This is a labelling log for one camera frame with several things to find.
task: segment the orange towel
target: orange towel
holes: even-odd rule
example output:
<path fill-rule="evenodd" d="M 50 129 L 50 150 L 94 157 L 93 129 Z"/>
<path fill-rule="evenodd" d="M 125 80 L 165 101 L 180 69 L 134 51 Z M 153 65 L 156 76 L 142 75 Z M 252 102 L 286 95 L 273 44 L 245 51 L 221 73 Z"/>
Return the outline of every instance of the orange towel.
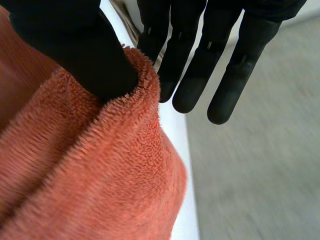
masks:
<path fill-rule="evenodd" d="M 63 69 L 0 136 L 1 240 L 168 240 L 185 168 L 160 128 L 151 62 L 101 106 Z"/>

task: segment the fingertip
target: fingertip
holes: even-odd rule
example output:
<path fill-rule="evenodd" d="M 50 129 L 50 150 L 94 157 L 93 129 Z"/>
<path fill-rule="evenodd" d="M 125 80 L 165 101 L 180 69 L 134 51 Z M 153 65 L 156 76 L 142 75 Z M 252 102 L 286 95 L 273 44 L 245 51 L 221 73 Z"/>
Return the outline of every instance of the fingertip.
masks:
<path fill-rule="evenodd" d="M 210 109 L 210 107 L 208 108 L 206 115 L 209 121 L 216 125 L 225 124 L 231 116 L 230 114 L 225 114 L 225 112 L 222 111 L 214 111 L 214 109 Z"/>
<path fill-rule="evenodd" d="M 187 114 L 191 112 L 195 107 L 194 105 L 190 105 L 186 103 L 184 99 L 181 99 L 180 97 L 178 97 L 177 94 L 173 96 L 172 105 L 173 105 L 173 108 L 181 114 Z"/>

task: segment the white surface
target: white surface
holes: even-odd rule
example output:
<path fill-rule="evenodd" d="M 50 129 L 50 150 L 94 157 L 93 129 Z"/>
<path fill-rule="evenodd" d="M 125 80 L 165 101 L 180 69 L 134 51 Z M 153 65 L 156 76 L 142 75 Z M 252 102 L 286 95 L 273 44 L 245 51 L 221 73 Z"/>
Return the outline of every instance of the white surface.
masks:
<path fill-rule="evenodd" d="M 110 2 L 102 0 L 100 8 L 112 24 L 119 41 L 125 45 L 133 46 L 121 19 Z M 173 227 L 171 240 L 199 240 L 185 117 L 174 110 L 171 101 L 160 104 L 159 115 L 161 126 L 182 158 L 188 173 L 186 194 Z"/>

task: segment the floor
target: floor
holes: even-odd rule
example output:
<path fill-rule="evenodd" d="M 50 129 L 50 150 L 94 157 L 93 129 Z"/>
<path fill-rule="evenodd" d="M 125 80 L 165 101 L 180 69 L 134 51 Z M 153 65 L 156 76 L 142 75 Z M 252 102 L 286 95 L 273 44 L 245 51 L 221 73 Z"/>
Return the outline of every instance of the floor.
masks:
<path fill-rule="evenodd" d="M 320 18 L 269 43 L 231 119 L 207 120 L 228 48 L 186 115 L 202 240 L 320 239 Z"/>

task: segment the terry cloth fabric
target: terry cloth fabric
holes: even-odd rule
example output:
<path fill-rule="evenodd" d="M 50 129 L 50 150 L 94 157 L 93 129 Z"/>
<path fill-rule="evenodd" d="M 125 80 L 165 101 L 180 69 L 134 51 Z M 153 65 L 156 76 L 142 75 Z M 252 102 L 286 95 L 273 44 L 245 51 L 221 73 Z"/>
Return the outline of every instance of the terry cloth fabric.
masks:
<path fill-rule="evenodd" d="M 18 37 L 0 6 L 0 132 L 57 68 Z"/>
<path fill-rule="evenodd" d="M 101 106 L 60 69 L 3 131 L 1 240 L 170 239 L 186 172 L 159 124 L 152 63 L 125 53 L 131 94 Z"/>

